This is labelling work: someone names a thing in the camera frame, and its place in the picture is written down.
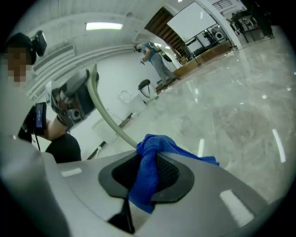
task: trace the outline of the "marble floor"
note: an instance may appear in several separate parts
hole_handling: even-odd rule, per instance
[[[288,41],[275,35],[177,82],[124,130],[136,142],[168,135],[196,155],[215,156],[269,203],[282,197],[296,169],[296,66]],[[127,150],[118,138],[98,158]]]

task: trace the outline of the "blue microfiber towel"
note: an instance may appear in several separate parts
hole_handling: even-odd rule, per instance
[[[165,135],[147,134],[145,139],[137,145],[136,150],[141,154],[141,163],[136,181],[129,192],[129,200],[150,214],[153,211],[150,200],[152,195],[156,193],[158,184],[157,167],[154,161],[156,152],[167,151],[219,166],[213,156],[198,158],[196,155],[178,147],[171,138]]]

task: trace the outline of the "person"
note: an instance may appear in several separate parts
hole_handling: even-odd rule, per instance
[[[259,7],[258,4],[254,1],[241,0],[241,2],[245,5],[247,10],[250,12],[251,16],[255,18],[255,20],[257,21],[257,24],[259,25],[264,35],[263,39],[274,38],[271,23],[265,16],[264,10],[261,7]]]
[[[257,25],[257,22],[256,22],[256,20],[255,20],[255,18],[253,16],[250,17],[250,21],[253,24],[253,26]]]
[[[229,19],[226,19],[226,20],[227,20],[228,24],[230,25],[231,29],[232,29],[235,33],[237,33],[238,35],[240,35],[240,33],[239,33],[239,32],[234,28],[234,26],[232,25],[231,21],[230,21]]]
[[[145,55],[142,59],[143,62],[149,61],[154,66],[157,74],[162,80],[164,88],[167,88],[167,80],[166,76],[168,76],[171,79],[178,79],[167,67],[164,65],[162,61],[162,57],[159,53],[153,49],[153,47],[150,46],[149,43],[144,44],[136,44],[134,46],[134,49],[138,52],[143,52]]]
[[[29,37],[22,33],[12,36],[1,50],[1,66],[7,68],[9,80],[13,80],[13,86],[19,86],[25,82],[28,68],[36,61],[36,52],[32,52],[28,45],[31,44]],[[51,153],[57,163],[73,162],[81,160],[80,147],[77,140],[66,133],[69,128],[57,115],[54,120],[46,120],[46,129],[41,137],[51,141],[46,152]],[[20,128],[18,137],[32,142],[32,136],[24,127]]]
[[[232,13],[231,20],[234,22],[235,27],[239,30],[241,34],[245,32],[244,27],[242,26],[241,22],[235,17],[235,14]]]

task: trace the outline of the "ceiling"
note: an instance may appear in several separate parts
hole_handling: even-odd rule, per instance
[[[183,0],[181,2],[178,2],[178,0],[169,0],[167,4],[171,5],[176,10],[181,11],[183,8],[187,7],[192,2],[194,2],[194,0]]]
[[[131,44],[166,0],[40,0],[19,21],[13,33],[44,32],[46,54],[73,44],[77,55],[114,45]],[[87,22],[123,23],[121,30],[86,31]]]
[[[152,32],[160,39],[162,39],[168,46],[171,47],[173,53],[181,58],[187,56],[184,50],[184,41],[180,36],[167,24],[173,15],[165,8],[162,7],[148,22],[145,29]]]

